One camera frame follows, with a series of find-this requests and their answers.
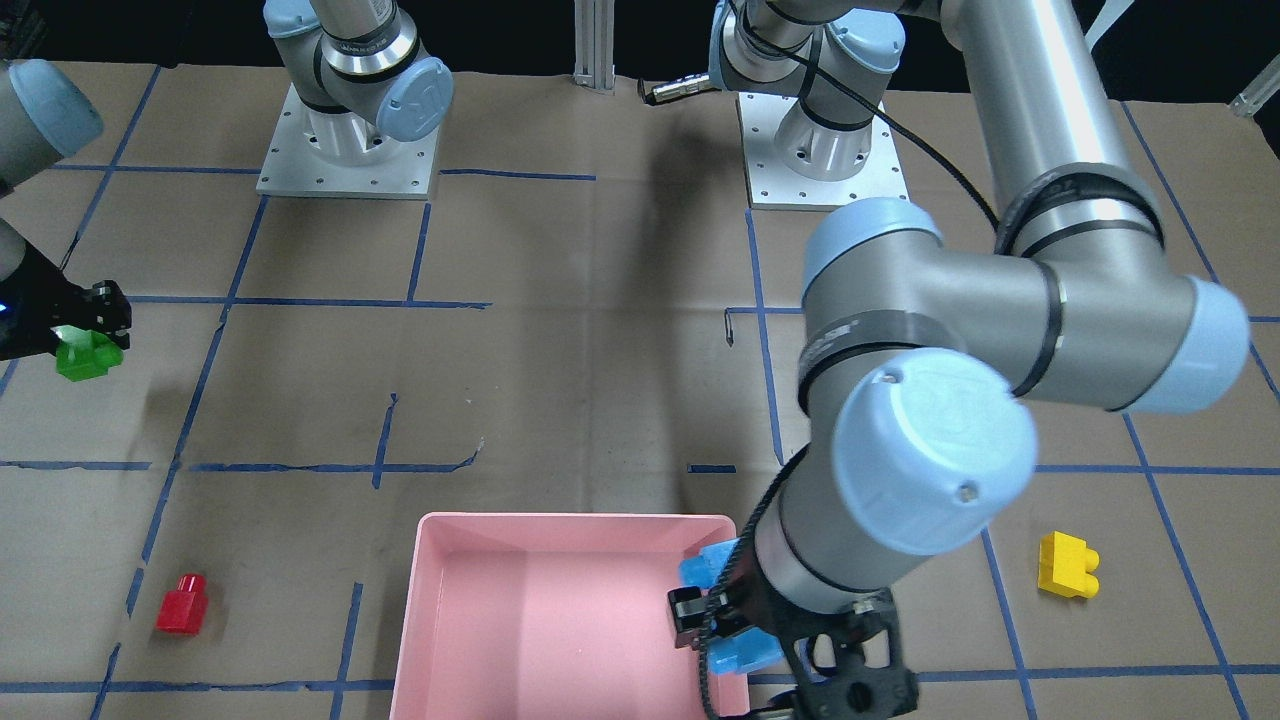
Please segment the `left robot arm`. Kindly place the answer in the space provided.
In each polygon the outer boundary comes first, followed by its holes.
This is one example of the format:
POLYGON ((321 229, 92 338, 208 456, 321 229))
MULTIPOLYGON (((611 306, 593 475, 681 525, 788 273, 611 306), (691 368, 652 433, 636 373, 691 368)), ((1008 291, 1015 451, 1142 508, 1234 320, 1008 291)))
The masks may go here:
POLYGON ((797 404, 812 438, 780 470, 708 589, 669 593, 698 656, 751 629, 796 685, 768 719, 916 707, 891 587, 969 543, 1027 487, 1024 398, 1197 413, 1251 345, 1240 300, 1179 275, 1069 1, 721 1, 710 81, 792 95, 823 138, 861 143, 895 72, 884 20, 936 20, 963 55, 995 204, 991 255, 945 247, 901 197, 833 210, 806 243, 797 404))

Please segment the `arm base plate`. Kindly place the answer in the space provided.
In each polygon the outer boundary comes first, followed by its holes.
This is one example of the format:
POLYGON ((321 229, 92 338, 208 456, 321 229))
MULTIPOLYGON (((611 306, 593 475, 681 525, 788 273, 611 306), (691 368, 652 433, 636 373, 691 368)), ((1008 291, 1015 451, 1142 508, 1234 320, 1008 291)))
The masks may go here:
POLYGON ((852 201, 909 199, 891 128, 878 117, 855 131, 818 126, 795 97, 740 94, 749 205, 833 211, 852 201))
POLYGON ((353 113, 326 114, 289 87, 256 192, 270 197, 428 201, 442 136, 401 142, 353 113))

